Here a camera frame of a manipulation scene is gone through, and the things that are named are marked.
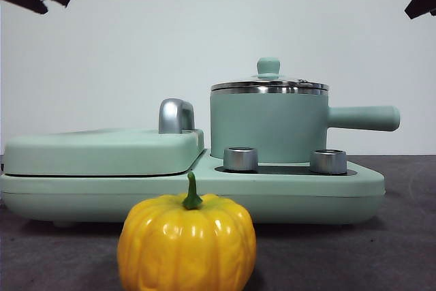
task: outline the pumpkin stem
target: pumpkin stem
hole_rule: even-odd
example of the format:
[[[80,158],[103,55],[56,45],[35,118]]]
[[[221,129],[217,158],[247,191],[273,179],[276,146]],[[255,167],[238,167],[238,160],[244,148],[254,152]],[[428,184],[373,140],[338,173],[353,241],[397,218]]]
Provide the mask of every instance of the pumpkin stem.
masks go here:
[[[197,209],[203,200],[197,195],[196,176],[193,172],[188,173],[189,187],[188,195],[183,201],[183,206],[186,209]]]

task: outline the silver knob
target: silver knob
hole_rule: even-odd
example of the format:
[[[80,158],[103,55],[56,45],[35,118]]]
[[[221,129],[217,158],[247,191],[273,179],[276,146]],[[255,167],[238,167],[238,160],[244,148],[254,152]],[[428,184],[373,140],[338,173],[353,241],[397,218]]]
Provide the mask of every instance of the silver knob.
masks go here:
[[[258,151],[248,147],[230,147],[224,149],[224,169],[258,170]]]
[[[321,174],[345,174],[347,153],[332,149],[315,150],[311,154],[310,170]]]

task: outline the toy kitchen set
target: toy kitchen set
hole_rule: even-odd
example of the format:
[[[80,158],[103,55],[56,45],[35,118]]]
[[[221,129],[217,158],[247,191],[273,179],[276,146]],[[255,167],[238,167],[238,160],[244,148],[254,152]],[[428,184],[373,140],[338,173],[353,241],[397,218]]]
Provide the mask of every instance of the toy kitchen set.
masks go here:
[[[159,129],[101,129],[11,139],[2,198],[13,212],[69,226],[121,222],[137,202],[187,190],[245,206],[257,223],[356,224],[377,212],[378,172],[326,149],[327,129],[394,131],[395,107],[328,106],[328,86],[279,74],[275,58],[258,74],[211,88],[211,149],[193,106],[165,99]]]

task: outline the gray carpet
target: gray carpet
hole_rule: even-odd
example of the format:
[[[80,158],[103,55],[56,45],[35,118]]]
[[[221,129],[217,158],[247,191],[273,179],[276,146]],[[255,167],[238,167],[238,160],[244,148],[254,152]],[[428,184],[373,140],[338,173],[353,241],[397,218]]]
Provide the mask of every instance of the gray carpet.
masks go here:
[[[249,290],[436,290],[436,156],[350,156],[386,177],[376,217],[355,226],[258,224]],[[5,291],[121,291],[121,224],[58,229],[0,203]]]

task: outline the saucepan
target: saucepan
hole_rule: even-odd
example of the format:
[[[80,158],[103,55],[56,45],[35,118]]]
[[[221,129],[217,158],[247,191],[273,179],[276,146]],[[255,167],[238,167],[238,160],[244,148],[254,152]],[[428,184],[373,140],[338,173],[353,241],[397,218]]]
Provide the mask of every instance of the saucepan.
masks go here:
[[[326,148],[327,129],[394,131],[400,114],[394,106],[328,105],[328,85],[279,74],[280,61],[264,57],[258,74],[211,88],[211,155],[228,147],[258,150],[262,163],[308,162]]]

